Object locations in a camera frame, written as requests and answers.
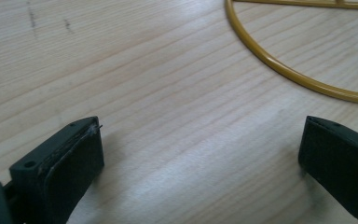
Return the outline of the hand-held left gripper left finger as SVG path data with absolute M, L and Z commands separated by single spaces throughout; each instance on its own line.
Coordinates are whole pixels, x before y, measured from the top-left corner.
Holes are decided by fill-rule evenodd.
M 104 167 L 99 120 L 74 121 L 10 166 L 25 224 L 65 224 Z

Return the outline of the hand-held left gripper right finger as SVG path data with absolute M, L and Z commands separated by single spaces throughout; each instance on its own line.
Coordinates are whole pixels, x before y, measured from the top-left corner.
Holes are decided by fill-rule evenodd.
M 308 116 L 298 163 L 358 219 L 358 132 Z

